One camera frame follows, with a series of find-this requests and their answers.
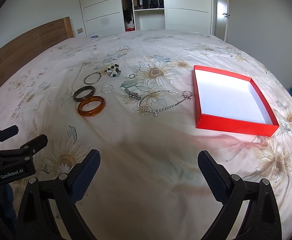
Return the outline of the amber resin bangle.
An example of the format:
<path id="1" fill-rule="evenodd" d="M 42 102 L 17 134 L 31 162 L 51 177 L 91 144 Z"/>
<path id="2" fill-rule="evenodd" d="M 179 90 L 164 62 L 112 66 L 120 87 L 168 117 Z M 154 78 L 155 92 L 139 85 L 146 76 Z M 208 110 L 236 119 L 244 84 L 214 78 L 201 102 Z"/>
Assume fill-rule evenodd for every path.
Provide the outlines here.
<path id="1" fill-rule="evenodd" d="M 101 96 L 89 96 L 79 103 L 77 111 L 81 116 L 95 116 L 102 112 L 106 106 L 106 101 Z"/>

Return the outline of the dark olive bangle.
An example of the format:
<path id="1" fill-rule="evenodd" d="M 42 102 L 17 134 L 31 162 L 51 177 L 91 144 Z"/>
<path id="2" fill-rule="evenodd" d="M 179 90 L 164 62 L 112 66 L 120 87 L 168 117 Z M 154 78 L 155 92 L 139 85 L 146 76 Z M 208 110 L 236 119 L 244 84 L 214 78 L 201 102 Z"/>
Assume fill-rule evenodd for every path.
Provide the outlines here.
<path id="1" fill-rule="evenodd" d="M 73 94 L 73 100 L 76 102 L 81 102 L 85 98 L 88 98 L 90 96 L 93 96 L 96 92 L 96 89 L 94 86 L 88 85 L 88 86 L 83 86 L 76 90 Z"/>

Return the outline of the wooden headboard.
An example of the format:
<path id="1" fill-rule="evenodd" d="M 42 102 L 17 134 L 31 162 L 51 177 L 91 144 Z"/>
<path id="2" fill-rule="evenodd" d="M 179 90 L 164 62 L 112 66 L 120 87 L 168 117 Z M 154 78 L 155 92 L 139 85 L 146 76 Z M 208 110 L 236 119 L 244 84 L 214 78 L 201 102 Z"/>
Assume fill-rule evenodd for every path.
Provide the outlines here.
<path id="1" fill-rule="evenodd" d="M 0 48 L 0 87 L 38 55 L 73 38 L 70 17 L 60 18 L 29 30 Z"/>

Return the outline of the thin grey metal bangle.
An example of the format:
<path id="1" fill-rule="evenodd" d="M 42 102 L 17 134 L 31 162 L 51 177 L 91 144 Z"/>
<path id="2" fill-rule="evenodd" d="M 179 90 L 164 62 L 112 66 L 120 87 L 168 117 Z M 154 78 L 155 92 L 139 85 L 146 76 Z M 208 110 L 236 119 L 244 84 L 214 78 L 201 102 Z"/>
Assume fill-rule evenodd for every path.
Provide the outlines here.
<path id="1" fill-rule="evenodd" d="M 84 78 L 84 83 L 86 85 L 94 85 L 101 79 L 101 77 L 102 74 L 100 72 L 93 72 Z"/>

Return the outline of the floral white bed sheet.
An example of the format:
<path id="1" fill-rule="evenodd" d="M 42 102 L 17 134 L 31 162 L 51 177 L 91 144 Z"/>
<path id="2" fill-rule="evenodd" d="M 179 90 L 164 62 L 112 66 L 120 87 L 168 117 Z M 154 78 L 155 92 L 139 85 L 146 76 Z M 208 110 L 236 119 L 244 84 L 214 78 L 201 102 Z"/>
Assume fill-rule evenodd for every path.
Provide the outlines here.
<path id="1" fill-rule="evenodd" d="M 193 67 L 251 77 L 279 122 L 271 137 L 197 129 Z M 102 112 L 84 117 L 73 94 L 100 72 L 93 96 Z M 34 155 L 40 180 L 70 172 L 88 152 L 100 167 L 77 207 L 98 239 L 200 239 L 221 204 L 197 164 L 201 150 L 245 180 L 270 181 L 284 239 L 292 236 L 292 97 L 259 61 L 212 36 L 133 31 L 72 38 L 37 56 L 0 88 L 0 129 L 16 125 L 2 149 L 45 134 Z"/>

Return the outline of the red shallow cardboard box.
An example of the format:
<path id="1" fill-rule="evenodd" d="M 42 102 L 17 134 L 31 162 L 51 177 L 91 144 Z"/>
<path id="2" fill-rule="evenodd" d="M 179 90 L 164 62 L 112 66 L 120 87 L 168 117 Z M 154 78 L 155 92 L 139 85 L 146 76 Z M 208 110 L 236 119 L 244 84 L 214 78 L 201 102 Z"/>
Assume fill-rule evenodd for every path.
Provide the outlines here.
<path id="1" fill-rule="evenodd" d="M 252 78 L 196 65 L 193 84 L 196 128 L 267 137 L 279 128 L 273 110 Z"/>

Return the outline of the red item in wardrobe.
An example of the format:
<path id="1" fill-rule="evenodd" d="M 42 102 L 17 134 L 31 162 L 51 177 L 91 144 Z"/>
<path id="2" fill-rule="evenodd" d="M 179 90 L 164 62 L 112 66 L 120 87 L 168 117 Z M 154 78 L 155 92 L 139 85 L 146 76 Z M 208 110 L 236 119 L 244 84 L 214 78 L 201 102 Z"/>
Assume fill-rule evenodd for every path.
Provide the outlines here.
<path id="1" fill-rule="evenodd" d="M 125 31 L 126 32 L 135 31 L 135 28 L 134 27 L 126 27 Z"/>

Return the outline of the white wardrobe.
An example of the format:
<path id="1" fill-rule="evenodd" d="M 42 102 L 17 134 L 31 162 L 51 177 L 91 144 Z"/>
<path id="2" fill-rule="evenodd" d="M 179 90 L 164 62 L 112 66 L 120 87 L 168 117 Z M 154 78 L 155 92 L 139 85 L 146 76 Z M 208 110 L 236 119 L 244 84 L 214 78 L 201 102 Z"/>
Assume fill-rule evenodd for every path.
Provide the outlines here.
<path id="1" fill-rule="evenodd" d="M 212 32 L 213 0 L 79 0 L 88 37 L 132 30 Z"/>

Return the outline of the white room door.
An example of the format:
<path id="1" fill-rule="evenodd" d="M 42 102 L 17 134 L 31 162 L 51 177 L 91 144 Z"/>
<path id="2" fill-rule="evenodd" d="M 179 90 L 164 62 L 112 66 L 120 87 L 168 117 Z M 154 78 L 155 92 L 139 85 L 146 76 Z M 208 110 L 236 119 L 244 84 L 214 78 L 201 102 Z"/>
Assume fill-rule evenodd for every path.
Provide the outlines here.
<path id="1" fill-rule="evenodd" d="M 217 0 L 215 36 L 224 42 L 227 37 L 229 16 L 229 0 Z"/>

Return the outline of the wall socket plate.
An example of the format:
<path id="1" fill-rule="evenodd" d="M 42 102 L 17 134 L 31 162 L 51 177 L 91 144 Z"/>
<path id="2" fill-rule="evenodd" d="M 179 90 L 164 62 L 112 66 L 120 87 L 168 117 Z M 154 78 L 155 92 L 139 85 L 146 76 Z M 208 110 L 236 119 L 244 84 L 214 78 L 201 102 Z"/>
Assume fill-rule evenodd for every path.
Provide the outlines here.
<path id="1" fill-rule="evenodd" d="M 80 34 L 80 33 L 82 33 L 82 32 L 83 32 L 83 29 L 82 29 L 82 28 L 80 28 L 80 29 L 77 30 L 77 33 L 78 33 L 78 34 Z"/>

